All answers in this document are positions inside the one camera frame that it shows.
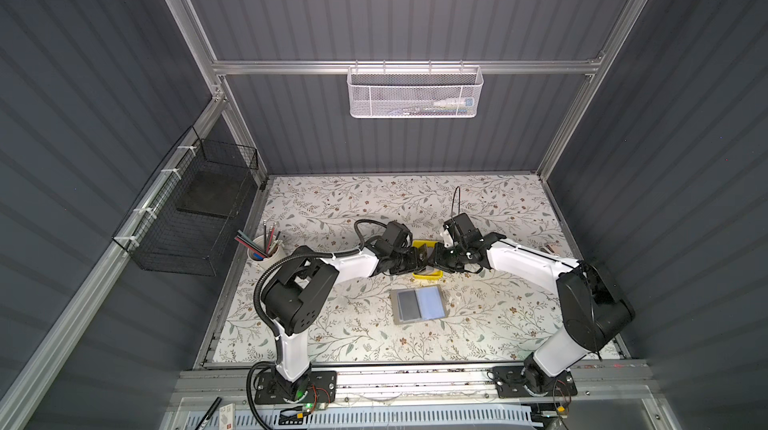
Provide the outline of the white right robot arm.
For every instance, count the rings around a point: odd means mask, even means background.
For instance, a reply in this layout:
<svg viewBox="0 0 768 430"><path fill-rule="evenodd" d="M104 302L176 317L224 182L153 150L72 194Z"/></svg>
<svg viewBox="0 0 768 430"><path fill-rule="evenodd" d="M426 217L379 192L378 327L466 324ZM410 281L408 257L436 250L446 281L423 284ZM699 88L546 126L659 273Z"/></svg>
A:
<svg viewBox="0 0 768 430"><path fill-rule="evenodd" d="M561 326L524 360L517 378L530 388L555 382L589 354L597 354L635 318L636 311L608 270L482 233L466 213L443 223L443 241L430 263L467 273L471 267L522 279L557 300Z"/></svg>

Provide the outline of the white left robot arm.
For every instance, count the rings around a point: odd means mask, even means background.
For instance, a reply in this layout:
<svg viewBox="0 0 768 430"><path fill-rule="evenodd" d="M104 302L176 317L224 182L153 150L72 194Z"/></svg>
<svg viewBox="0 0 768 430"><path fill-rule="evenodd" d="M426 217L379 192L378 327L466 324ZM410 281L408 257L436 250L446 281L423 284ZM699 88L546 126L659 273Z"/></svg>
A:
<svg viewBox="0 0 768 430"><path fill-rule="evenodd" d="M398 276L428 266L429 250L415 246L407 226L378 224L379 235L357 233L358 245L341 252L321 252L306 245L272 264L259 278L254 308L277 343L277 379L301 386L309 378L308 329L314 324L335 285L386 274Z"/></svg>

